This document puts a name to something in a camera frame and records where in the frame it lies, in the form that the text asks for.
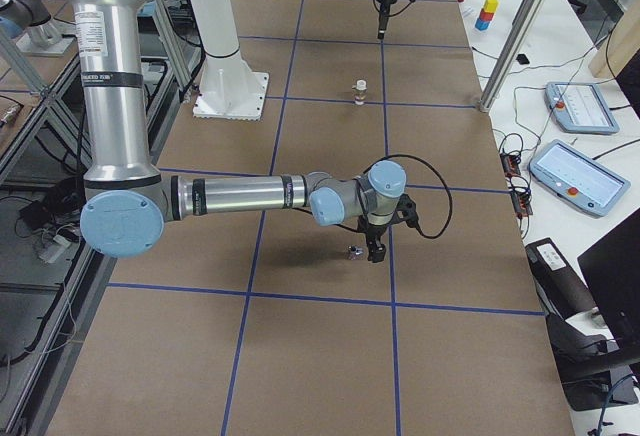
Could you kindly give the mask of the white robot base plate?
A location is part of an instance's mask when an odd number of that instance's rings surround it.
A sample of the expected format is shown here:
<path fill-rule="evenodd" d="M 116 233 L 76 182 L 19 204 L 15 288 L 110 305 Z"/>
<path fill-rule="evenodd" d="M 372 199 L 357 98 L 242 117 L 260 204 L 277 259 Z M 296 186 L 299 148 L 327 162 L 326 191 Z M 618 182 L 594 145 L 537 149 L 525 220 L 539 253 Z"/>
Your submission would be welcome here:
<path fill-rule="evenodd" d="M 196 118 L 260 120 L 269 84 L 269 74 L 252 72 L 239 79 L 229 78 L 222 69 L 204 75 L 193 107 Z"/>

